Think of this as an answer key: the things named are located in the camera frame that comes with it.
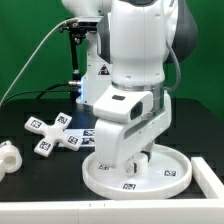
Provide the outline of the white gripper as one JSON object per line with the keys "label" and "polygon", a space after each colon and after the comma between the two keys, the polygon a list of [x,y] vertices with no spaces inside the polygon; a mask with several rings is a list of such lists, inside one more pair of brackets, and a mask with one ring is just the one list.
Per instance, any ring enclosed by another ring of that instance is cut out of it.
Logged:
{"label": "white gripper", "polygon": [[137,118],[128,124],[119,124],[98,119],[95,125],[95,156],[99,163],[116,168],[126,162],[127,174],[137,172],[137,164],[132,158],[142,151],[151,159],[154,140],[171,123],[171,99],[164,96],[164,106],[159,113],[147,120]]}

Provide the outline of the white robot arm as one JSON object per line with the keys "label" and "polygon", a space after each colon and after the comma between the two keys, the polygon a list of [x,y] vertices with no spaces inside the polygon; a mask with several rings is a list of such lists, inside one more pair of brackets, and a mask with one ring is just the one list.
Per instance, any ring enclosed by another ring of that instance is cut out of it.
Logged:
{"label": "white robot arm", "polygon": [[78,18],[98,17],[97,54],[112,65],[108,88],[93,104],[95,159],[132,172],[171,123],[174,87],[163,65],[192,52],[197,28],[185,0],[62,0]]}

